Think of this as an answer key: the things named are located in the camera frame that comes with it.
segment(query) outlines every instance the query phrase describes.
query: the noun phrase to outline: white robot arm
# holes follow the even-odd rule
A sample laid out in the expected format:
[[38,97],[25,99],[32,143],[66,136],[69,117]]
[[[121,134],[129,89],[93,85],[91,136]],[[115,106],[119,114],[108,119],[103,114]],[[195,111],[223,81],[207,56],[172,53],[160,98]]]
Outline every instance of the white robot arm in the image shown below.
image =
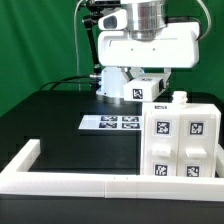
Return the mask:
[[[198,62],[200,24],[188,17],[168,18],[167,0],[94,4],[98,11],[105,4],[115,6],[98,21],[98,57],[105,66],[99,99],[152,102],[169,86],[171,68],[191,68]],[[164,73],[145,74],[144,68],[164,68]]]

